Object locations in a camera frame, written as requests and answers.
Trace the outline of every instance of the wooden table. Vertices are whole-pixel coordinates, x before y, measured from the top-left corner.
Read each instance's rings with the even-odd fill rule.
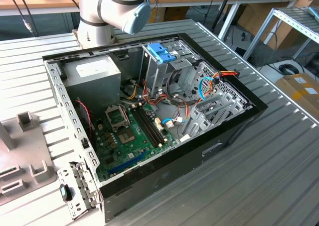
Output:
[[[211,0],[159,0],[158,7],[176,7],[176,6],[196,6],[209,5]],[[213,5],[220,5],[224,0],[214,0]],[[232,8],[224,23],[224,26],[219,33],[219,38],[223,39],[232,22],[238,7],[244,3],[267,3],[267,2],[288,2],[288,7],[294,6],[297,0],[229,0],[228,4]],[[27,14],[21,0],[16,0],[22,12]],[[155,6],[155,0],[150,0],[151,6]],[[78,12],[76,6],[71,0],[26,0],[32,14],[44,13],[62,13],[62,12]],[[0,16],[18,15],[18,11],[12,0],[0,0]]]

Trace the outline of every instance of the metal shelf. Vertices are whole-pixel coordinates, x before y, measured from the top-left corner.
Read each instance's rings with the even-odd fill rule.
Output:
[[[283,21],[309,38],[309,40],[307,40],[305,44],[297,51],[297,53],[294,55],[294,58],[296,58],[301,53],[301,51],[306,47],[310,40],[319,43],[319,23],[309,13],[307,7],[273,8],[267,16],[265,22],[259,29],[258,33],[256,34],[254,40],[250,44],[246,53],[244,54],[243,59],[247,60],[252,54],[253,50],[258,44],[258,41],[260,40],[264,31],[268,28],[274,17],[277,17],[279,20],[274,25],[271,32],[276,32],[279,28],[279,25]],[[267,44],[272,36],[273,34],[270,33],[264,43]]]

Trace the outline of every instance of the motherboard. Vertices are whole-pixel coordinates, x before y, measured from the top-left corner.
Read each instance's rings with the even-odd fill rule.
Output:
[[[176,144],[164,128],[158,129],[157,115],[148,104],[111,106],[105,117],[93,122],[100,181],[149,159]]]

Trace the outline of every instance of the metal frame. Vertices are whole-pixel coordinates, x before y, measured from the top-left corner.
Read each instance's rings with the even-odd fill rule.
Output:
[[[316,43],[319,43],[319,23],[310,14],[308,14],[307,7],[273,8],[268,14],[265,22],[259,29],[255,38],[253,39],[252,43],[250,44],[246,53],[244,54],[243,59],[247,60],[249,56],[252,54],[253,50],[259,42],[259,39],[271,23],[274,16],[277,17],[279,21],[273,27],[272,32],[275,32],[278,29],[281,22],[283,21],[309,38],[295,53],[294,58],[298,57],[298,55],[303,51],[303,49],[309,44],[311,40],[313,40]],[[265,44],[268,43],[272,35],[272,33],[268,35],[264,42]]]
[[[134,36],[116,30],[121,43],[178,32],[186,32],[228,70],[238,69],[239,80],[269,107],[230,147],[110,225],[315,225],[318,121],[201,24],[148,24]],[[41,60],[43,55],[80,49],[76,38],[61,34],[3,41],[0,49],[0,119],[29,109],[39,116],[55,170],[79,161],[71,149],[73,141],[66,138]],[[58,181],[0,207],[0,220],[12,225],[104,225],[98,209],[76,223],[69,215]]]

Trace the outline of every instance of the blue drive bay latch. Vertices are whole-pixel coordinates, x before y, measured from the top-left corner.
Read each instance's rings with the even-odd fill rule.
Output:
[[[148,49],[161,63],[166,63],[176,59],[176,57],[171,55],[167,48],[164,48],[160,43],[150,43],[148,44]]]

